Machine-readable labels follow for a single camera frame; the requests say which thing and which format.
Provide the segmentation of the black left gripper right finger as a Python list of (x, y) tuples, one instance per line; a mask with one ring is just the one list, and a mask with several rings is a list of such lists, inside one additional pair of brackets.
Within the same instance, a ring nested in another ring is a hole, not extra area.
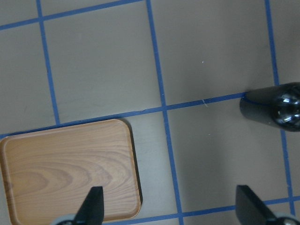
[(277, 217), (247, 185), (237, 185), (235, 213), (241, 225), (275, 225)]

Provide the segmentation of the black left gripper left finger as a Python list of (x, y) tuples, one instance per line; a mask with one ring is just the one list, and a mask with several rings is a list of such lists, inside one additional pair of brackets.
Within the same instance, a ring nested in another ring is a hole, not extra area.
[(74, 225), (101, 225), (103, 220), (103, 187), (92, 187), (75, 215)]

